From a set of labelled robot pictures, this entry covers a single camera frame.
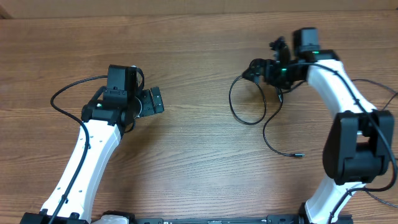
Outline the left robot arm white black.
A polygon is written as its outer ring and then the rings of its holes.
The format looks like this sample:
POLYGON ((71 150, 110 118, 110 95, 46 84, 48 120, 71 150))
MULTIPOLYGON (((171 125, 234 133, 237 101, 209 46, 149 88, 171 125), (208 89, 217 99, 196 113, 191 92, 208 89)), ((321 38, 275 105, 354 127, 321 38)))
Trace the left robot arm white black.
POLYGON ((39 213, 26 212, 21 223, 91 223, 93 204, 109 159, 136 120, 164 112, 159 87, 144 88, 136 66, 110 65, 101 86, 82 108, 81 117, 58 112, 80 125, 71 158, 39 213))

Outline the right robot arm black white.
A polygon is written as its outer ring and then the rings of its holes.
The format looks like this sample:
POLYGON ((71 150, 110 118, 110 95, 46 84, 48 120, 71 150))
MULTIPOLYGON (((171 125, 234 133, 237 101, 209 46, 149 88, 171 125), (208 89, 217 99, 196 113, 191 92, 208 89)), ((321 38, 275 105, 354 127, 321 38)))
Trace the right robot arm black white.
POLYGON ((293 34, 288 48, 279 37, 269 47, 272 59, 254 59, 242 78, 264 80, 279 97, 308 83, 321 96, 333 117, 323 148, 325 177, 299 213, 286 216, 292 223, 351 223, 342 208, 356 192, 377 193, 369 184, 388 170, 397 172, 392 151, 394 117, 379 110, 358 91, 347 76, 343 62, 332 50, 321 48, 318 30, 304 27, 293 34))

